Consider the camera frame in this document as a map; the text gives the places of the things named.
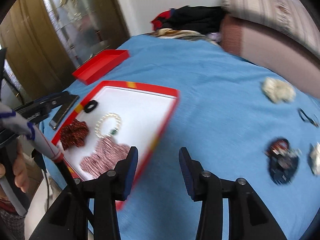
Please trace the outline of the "person's left hand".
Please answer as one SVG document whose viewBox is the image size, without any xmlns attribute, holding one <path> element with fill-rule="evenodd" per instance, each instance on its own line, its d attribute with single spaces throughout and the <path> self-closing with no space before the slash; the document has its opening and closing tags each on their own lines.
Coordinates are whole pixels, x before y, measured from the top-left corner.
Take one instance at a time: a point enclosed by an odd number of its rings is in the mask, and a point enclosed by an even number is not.
<svg viewBox="0 0 320 240">
<path fill-rule="evenodd" d="M 17 150 L 17 157 L 12 165 L 15 185 L 26 193 L 29 189 L 29 177 L 22 150 Z"/>
</svg>

